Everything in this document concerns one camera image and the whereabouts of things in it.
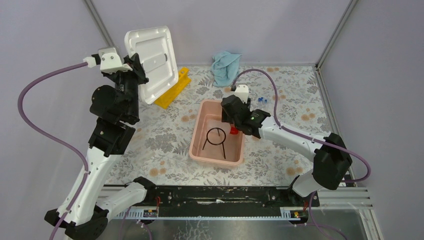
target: blue towel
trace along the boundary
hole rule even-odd
[[[213,56],[214,63],[210,67],[215,78],[215,87],[227,87],[236,78],[239,72],[239,62],[241,54],[231,54],[222,51]]]

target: yellow stand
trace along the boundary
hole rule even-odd
[[[181,70],[178,72],[178,82],[168,91],[162,94],[162,96],[156,99],[154,103],[163,109],[167,109],[167,107],[183,91],[187,84],[192,81],[189,78],[188,73],[189,69],[187,67],[181,68]]]

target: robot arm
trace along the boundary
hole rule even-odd
[[[92,95],[90,112],[98,116],[96,127],[88,141],[88,177],[71,209],[67,211],[71,199],[86,171],[81,169],[69,195],[57,209],[48,211],[44,219],[55,226],[67,212],[60,224],[65,234],[74,240],[94,240],[117,214],[128,206],[142,202],[147,194],[144,186],[132,182],[125,189],[98,202],[99,193],[107,175],[117,160],[124,154],[139,119],[139,85],[149,81],[140,63],[138,54],[126,56],[124,63],[116,48],[100,49],[89,58],[89,66],[100,64],[103,76],[115,83],[115,87],[103,85]]]
[[[321,188],[336,190],[352,164],[349,155],[326,145],[311,142],[298,135],[279,128],[268,112],[256,109],[250,111],[249,89],[239,85],[234,95],[222,99],[222,121],[234,126],[246,135],[267,139],[300,153],[313,162],[313,169],[296,177],[290,188],[299,196],[306,197]],[[284,125],[295,132],[314,139],[345,148],[341,137],[335,133],[328,136],[312,134],[295,127]]]

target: cable connector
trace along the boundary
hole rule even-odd
[[[84,59],[82,61],[84,63],[88,63],[88,67],[89,68],[95,67],[97,65],[96,64],[96,59],[94,57],[92,57],[92,56],[84,57]]]

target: metal rod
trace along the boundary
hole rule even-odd
[[[109,35],[108,30],[106,29],[105,24],[102,21],[102,18],[100,18],[99,13],[96,10],[96,7],[93,4],[92,0],[82,0],[87,7],[88,12],[90,13],[93,22],[97,26],[98,31],[101,34],[101,37],[103,38],[104,42],[107,44],[108,47],[114,46],[114,41],[112,40],[111,36]]]

